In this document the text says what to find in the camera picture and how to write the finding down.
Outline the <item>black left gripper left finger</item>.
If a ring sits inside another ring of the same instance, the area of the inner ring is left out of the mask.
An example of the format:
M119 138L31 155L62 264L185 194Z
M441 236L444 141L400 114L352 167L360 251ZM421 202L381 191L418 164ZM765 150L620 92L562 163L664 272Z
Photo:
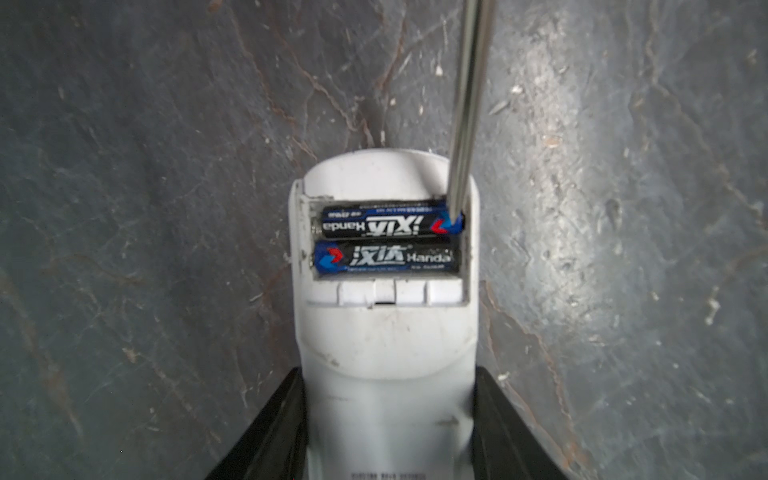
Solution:
M307 447L305 384L295 367L206 480L305 479Z

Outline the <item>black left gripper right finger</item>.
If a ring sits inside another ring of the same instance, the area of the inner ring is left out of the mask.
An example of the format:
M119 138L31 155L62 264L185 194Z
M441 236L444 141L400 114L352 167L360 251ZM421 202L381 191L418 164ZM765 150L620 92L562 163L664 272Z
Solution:
M565 480L484 367L475 370L471 461L476 479Z

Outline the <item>white remote control back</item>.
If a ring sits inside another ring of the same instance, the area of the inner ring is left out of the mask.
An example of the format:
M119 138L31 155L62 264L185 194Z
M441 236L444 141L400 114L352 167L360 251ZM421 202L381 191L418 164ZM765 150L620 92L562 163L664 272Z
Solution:
M320 275L328 205L444 200L446 158L369 149L320 162L289 194L308 479L470 479L479 330L479 194L463 206L460 270Z

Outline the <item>clear handle screwdriver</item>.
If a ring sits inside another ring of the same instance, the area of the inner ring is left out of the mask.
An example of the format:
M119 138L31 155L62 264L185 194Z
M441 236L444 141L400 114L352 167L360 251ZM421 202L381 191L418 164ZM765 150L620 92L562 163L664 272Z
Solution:
M460 216L468 191L495 9L493 0L464 2L446 193L452 222Z

